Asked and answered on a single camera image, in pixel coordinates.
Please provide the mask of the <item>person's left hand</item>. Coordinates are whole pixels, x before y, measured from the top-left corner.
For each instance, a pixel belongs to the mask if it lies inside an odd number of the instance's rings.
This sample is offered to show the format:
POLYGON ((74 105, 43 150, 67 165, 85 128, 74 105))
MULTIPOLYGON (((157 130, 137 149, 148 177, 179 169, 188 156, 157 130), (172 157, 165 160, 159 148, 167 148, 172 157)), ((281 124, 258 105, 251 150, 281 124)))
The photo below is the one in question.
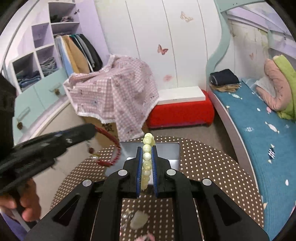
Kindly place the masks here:
MULTIPOLYGON (((41 206, 37 195, 36 183, 29 179, 20 197, 20 204, 24 208, 22 218, 26 222, 36 221, 41 217, 41 206)), ((16 208, 16 201, 8 194, 1 196, 1 211, 15 219, 12 210, 16 208)))

